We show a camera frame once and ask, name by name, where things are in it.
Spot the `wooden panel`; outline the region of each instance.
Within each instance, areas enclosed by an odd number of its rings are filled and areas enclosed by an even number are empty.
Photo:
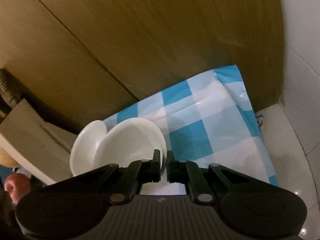
[[[254,109],[283,81],[280,0],[41,0],[135,96],[236,63]]]
[[[55,124],[77,132],[136,102],[38,0],[0,0],[0,18],[0,65]]]

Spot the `wall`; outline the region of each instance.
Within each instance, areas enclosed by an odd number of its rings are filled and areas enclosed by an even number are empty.
[[[282,0],[282,7],[285,32],[285,79],[282,108],[304,149],[319,197],[320,0]],[[318,203],[308,210],[307,220],[312,223],[315,233],[310,239],[319,239]]]
[[[280,0],[0,0],[0,15],[0,65],[72,132],[227,64],[255,111],[282,88]]]

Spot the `metal screw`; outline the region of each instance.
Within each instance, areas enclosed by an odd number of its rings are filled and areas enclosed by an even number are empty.
[[[112,194],[109,199],[112,201],[112,202],[121,202],[121,201],[124,201],[125,200],[125,195],[123,194]]]
[[[213,200],[213,196],[210,194],[200,194],[197,199],[201,202],[210,202]]]

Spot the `white tile floor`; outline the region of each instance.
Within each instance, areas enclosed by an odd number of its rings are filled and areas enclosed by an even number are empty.
[[[297,192],[303,199],[308,216],[303,228],[306,240],[320,239],[320,213],[316,188],[301,144],[279,104],[259,112],[263,114],[261,129],[280,187]]]

